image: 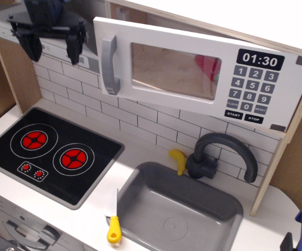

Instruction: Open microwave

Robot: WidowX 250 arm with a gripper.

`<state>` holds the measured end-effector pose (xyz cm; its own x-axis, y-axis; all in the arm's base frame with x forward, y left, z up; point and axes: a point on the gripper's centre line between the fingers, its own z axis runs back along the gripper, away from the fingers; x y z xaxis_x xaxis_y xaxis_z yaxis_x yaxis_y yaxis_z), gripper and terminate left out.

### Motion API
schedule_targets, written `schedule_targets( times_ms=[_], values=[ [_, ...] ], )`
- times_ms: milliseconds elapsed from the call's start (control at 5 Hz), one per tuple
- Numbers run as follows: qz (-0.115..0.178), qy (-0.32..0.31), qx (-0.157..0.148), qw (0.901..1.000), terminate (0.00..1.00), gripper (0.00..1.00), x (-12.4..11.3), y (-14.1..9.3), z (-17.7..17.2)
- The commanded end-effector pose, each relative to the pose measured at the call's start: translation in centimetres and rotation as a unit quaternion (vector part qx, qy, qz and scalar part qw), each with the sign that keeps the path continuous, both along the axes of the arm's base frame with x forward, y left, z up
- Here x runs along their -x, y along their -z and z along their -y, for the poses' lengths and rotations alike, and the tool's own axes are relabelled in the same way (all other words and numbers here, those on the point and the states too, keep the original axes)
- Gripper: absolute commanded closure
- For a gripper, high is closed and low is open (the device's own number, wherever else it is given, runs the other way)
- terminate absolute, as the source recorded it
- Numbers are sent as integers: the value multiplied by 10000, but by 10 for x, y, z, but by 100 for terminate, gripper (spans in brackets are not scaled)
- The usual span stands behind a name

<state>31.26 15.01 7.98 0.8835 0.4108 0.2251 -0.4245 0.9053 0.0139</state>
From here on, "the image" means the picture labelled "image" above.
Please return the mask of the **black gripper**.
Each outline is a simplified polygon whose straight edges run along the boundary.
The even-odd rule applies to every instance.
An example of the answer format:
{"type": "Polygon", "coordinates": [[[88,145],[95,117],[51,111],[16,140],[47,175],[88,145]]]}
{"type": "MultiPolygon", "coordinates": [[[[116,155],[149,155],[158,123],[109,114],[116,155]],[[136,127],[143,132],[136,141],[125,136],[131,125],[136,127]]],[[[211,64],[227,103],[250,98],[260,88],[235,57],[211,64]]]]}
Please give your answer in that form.
{"type": "Polygon", "coordinates": [[[83,43],[87,41],[86,20],[64,7],[68,1],[24,1],[17,13],[9,14],[6,20],[20,45],[35,62],[42,54],[39,38],[65,39],[67,54],[72,65],[79,63],[83,43]]]}

